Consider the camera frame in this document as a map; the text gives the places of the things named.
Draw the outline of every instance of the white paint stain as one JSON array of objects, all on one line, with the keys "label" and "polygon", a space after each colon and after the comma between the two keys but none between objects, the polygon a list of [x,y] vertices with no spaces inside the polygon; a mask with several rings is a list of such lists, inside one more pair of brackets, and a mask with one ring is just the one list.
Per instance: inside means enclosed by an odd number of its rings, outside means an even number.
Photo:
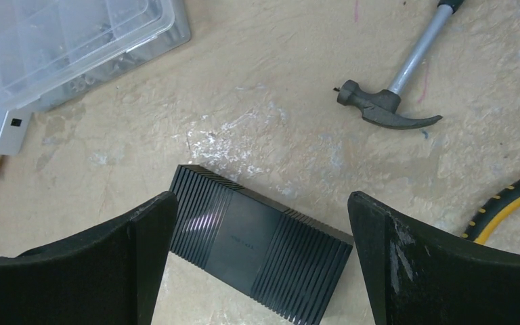
[{"label": "white paint stain", "polygon": [[59,139],[58,137],[56,137],[54,135],[51,137],[43,138],[43,141],[41,142],[41,144],[43,144],[44,146],[58,146],[62,143],[63,143],[63,139]]},{"label": "white paint stain", "polygon": [[276,186],[277,191],[282,193],[287,199],[295,200],[298,198],[298,190],[292,185],[292,182],[286,182],[285,186]]},{"label": "white paint stain", "polygon": [[252,87],[237,86],[234,88],[234,90],[237,90],[237,91],[264,90],[264,89],[266,89],[266,86],[263,83],[257,83],[255,86],[252,86]]},{"label": "white paint stain", "polygon": [[232,122],[224,123],[222,125],[221,129],[222,129],[222,131],[228,131],[230,129],[233,129],[250,117],[256,118],[257,113],[256,112],[246,113]]},{"label": "white paint stain", "polygon": [[200,134],[203,134],[207,138],[209,144],[213,144],[216,142],[216,135],[214,133],[200,131]]},{"label": "white paint stain", "polygon": [[254,166],[250,165],[250,166],[248,166],[248,168],[246,169],[246,171],[248,171],[248,173],[249,173],[250,175],[255,175],[255,174],[263,173],[263,172],[264,172],[264,169],[259,168],[259,167],[254,167]]},{"label": "white paint stain", "polygon": [[88,158],[89,162],[96,166],[114,166],[125,157],[125,147],[120,146],[113,151],[95,151]]},{"label": "white paint stain", "polygon": [[325,149],[321,149],[321,146],[316,147],[316,151],[327,150],[329,151],[330,166],[339,171],[344,167],[344,151],[342,140],[335,142],[334,136],[330,133],[321,133],[318,138],[322,142],[326,142],[324,145]]},{"label": "white paint stain", "polygon": [[268,103],[268,108],[280,113],[280,120],[282,122],[286,122],[288,120],[288,113],[282,107],[276,105],[276,103],[274,101],[271,100]]}]

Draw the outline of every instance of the silver hammer handle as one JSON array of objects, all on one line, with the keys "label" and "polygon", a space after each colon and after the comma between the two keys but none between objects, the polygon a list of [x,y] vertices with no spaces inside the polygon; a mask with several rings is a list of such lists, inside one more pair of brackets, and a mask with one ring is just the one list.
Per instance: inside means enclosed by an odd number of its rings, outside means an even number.
[{"label": "silver hammer handle", "polygon": [[402,66],[402,69],[391,82],[388,88],[389,91],[397,95],[402,94],[402,91],[408,84],[415,70],[421,64],[425,54],[441,32],[441,29],[462,3],[463,0],[442,0],[439,2],[435,16],[429,23],[422,37],[416,43],[416,46],[406,60],[406,63]]}]

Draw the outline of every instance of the concrete floor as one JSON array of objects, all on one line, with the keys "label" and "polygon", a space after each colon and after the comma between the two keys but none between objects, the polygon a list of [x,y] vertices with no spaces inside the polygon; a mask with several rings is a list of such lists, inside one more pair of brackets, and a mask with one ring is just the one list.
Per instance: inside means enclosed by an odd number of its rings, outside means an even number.
[{"label": "concrete floor", "polygon": [[[460,234],[520,177],[520,0],[466,1],[408,86],[390,131],[335,103],[347,79],[391,81],[437,1],[186,0],[186,45],[48,113],[0,170],[0,255],[115,217],[200,163],[350,232],[363,190]],[[489,246],[520,253],[520,211]],[[170,255],[154,324],[287,324]],[[356,251],[323,324],[373,324]]]}]

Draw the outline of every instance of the hammer handle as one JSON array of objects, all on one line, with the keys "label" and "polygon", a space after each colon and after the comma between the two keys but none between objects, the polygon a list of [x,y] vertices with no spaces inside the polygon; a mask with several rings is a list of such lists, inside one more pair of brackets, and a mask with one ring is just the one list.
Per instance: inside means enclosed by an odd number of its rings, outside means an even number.
[{"label": "hammer handle", "polygon": [[459,9],[459,7],[463,4],[463,1],[464,0],[440,0],[439,5],[437,6],[439,7],[440,5],[449,5],[454,10],[455,14],[457,9]]},{"label": "hammer handle", "polygon": [[469,222],[463,238],[485,244],[495,228],[520,207],[520,180],[497,193]]},{"label": "hammer handle", "polygon": [[435,15],[425,29],[425,32],[417,41],[416,45],[412,49],[412,53],[410,53],[408,59],[400,68],[399,72],[388,87],[389,91],[396,95],[402,94],[402,91],[408,84],[408,81],[412,78],[415,70],[423,61],[425,54],[432,46],[433,42],[439,35],[439,32],[441,32],[443,26],[446,25],[446,22],[453,14],[454,10],[450,5],[440,5],[437,7]]}]

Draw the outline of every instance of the yellow and black tool handle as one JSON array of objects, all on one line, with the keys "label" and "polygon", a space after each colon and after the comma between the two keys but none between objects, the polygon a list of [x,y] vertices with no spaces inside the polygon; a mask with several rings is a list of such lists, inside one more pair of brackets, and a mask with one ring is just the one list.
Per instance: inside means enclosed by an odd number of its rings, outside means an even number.
[{"label": "yellow and black tool handle", "polygon": [[495,228],[520,207],[520,180],[485,203],[471,219],[463,238],[485,244]]}]

